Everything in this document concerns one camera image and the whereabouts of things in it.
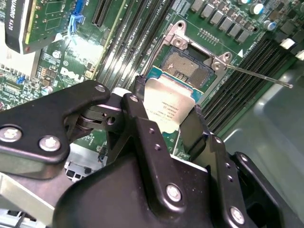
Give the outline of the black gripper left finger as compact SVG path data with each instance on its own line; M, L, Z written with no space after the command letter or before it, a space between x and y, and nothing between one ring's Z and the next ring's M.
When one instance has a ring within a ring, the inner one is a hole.
M80 119L101 111L98 125L109 133L108 161L135 154L147 202L154 213L183 213L187 198L157 123L131 93L119 98L87 80L0 114L0 169L34 179L58 175L70 144L90 132Z

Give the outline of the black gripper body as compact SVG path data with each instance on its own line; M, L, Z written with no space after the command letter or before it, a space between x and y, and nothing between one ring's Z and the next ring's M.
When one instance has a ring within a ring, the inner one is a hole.
M211 204L205 170L177 157L172 161L185 187L188 205L181 217L156 216L150 209L137 160L127 156L74 183L56 205L56 228L225 228Z

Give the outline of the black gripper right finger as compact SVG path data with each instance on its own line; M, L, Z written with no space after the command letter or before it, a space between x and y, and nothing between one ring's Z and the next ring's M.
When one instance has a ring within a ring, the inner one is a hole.
M215 228L298 228L300 219L245 154L229 154L196 105L180 125L190 161L207 170L209 217Z

